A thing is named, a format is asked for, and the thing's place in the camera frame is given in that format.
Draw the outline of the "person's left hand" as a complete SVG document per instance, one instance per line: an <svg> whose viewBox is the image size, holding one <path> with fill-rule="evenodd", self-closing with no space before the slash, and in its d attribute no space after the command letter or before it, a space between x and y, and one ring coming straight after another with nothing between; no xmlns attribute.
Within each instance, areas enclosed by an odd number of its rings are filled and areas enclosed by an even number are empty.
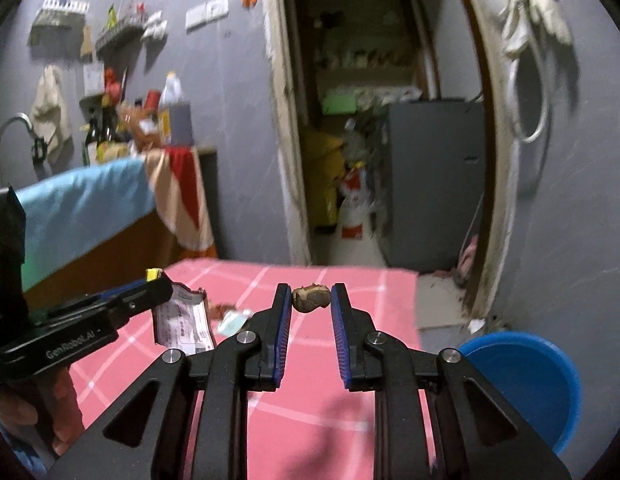
<svg viewBox="0 0 620 480"><path fill-rule="evenodd" d="M78 395L67 367L57 370L54 378L40 382L46 412L52 416L52 449L62 455L82 436L85 427L78 406ZM13 393L0 392L0 423L8 434L18 437L22 428L38 422L34 406Z"/></svg>

